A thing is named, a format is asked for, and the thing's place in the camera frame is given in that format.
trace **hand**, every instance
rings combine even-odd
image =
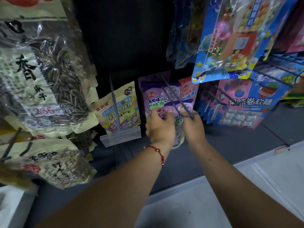
[[[182,110],[181,113],[183,115],[188,115],[185,110]],[[183,131],[192,151],[196,151],[203,145],[208,144],[205,138],[203,122],[198,114],[194,116],[194,119],[187,117],[183,118],[183,121]]]
[[[169,150],[173,146],[175,139],[174,113],[173,110],[167,112],[167,119],[164,121],[158,116],[161,108],[155,108],[147,117],[146,135],[152,143],[161,143],[168,146]]]

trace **price sticker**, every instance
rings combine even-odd
[[[65,113],[58,105],[47,105],[47,106],[31,106],[24,107],[34,117],[42,116],[53,116],[53,115],[64,115]]]

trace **red string bracelet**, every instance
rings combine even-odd
[[[151,148],[155,149],[155,151],[158,152],[159,155],[162,157],[162,163],[161,163],[162,166],[161,166],[161,167],[162,167],[162,169],[163,169],[163,167],[164,167],[164,162],[165,162],[165,158],[164,158],[163,155],[161,154],[161,150],[155,148],[154,146],[144,146],[143,148],[146,149],[147,147],[151,147]]]

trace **white floor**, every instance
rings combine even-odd
[[[304,142],[283,153],[274,153],[270,151],[236,167],[304,221]],[[149,201],[139,215],[136,228],[231,227],[205,177],[152,195]]]

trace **blueberry illustration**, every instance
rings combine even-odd
[[[245,94],[245,91],[244,90],[241,90],[241,89],[237,89],[237,91],[234,93],[234,95],[237,97],[237,98],[240,98],[241,96],[243,96]]]
[[[226,85],[224,86],[224,90],[227,91],[229,89],[230,84],[226,83]]]

